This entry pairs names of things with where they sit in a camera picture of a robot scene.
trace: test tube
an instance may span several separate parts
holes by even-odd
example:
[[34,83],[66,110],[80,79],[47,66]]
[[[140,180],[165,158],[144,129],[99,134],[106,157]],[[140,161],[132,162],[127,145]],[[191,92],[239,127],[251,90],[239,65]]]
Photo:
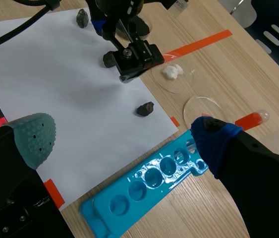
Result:
[[235,125],[241,126],[243,130],[246,131],[263,124],[264,122],[268,121],[268,119],[269,113],[266,110],[261,109],[251,114],[248,114],[247,116],[244,116],[241,119],[238,119],[235,122]]

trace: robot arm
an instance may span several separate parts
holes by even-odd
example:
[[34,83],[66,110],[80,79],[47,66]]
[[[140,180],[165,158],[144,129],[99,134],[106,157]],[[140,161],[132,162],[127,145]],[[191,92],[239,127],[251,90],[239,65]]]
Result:
[[[137,34],[133,18],[137,16],[145,3],[161,2],[169,9],[176,0],[86,0],[91,21],[98,35],[111,41],[117,48],[112,58],[120,80],[128,83],[154,66],[164,63],[164,58],[156,45],[143,41]],[[115,38],[116,25],[120,23],[130,44],[127,48]]]
[[279,237],[279,155],[241,128],[200,117],[191,133],[202,159],[231,194],[251,238]]

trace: white paper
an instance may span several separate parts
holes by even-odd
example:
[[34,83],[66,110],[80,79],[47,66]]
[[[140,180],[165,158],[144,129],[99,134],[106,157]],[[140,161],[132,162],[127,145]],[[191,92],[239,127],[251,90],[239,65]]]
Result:
[[[56,144],[37,169],[52,179],[62,209],[177,131],[138,78],[128,84],[102,57],[114,46],[75,23],[78,10],[51,13],[0,46],[0,109],[11,121],[48,113]],[[0,22],[0,36],[25,19]],[[152,101],[142,118],[135,109]]]

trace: black cable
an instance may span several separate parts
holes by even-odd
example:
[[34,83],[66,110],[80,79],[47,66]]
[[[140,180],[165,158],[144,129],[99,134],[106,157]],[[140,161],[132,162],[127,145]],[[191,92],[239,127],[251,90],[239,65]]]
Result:
[[17,3],[26,5],[26,6],[44,6],[46,1],[44,0],[14,0]]
[[10,40],[11,38],[15,37],[16,35],[20,34],[24,30],[26,30],[28,27],[30,27],[32,24],[34,24],[36,21],[38,21],[42,16],[44,16],[50,8],[48,6],[41,9],[36,15],[34,15],[32,18],[30,18],[28,21],[23,23],[22,25],[18,26],[16,29],[12,30],[11,32],[8,32],[7,34],[0,37],[0,45],[5,43],[6,41]]

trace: gray-green gripper finger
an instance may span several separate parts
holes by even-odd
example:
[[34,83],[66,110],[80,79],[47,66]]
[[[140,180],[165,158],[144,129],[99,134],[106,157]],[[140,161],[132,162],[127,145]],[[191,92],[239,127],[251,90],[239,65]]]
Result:
[[13,128],[20,155],[29,167],[36,170],[47,159],[55,144],[55,120],[46,113],[37,113],[4,126]]

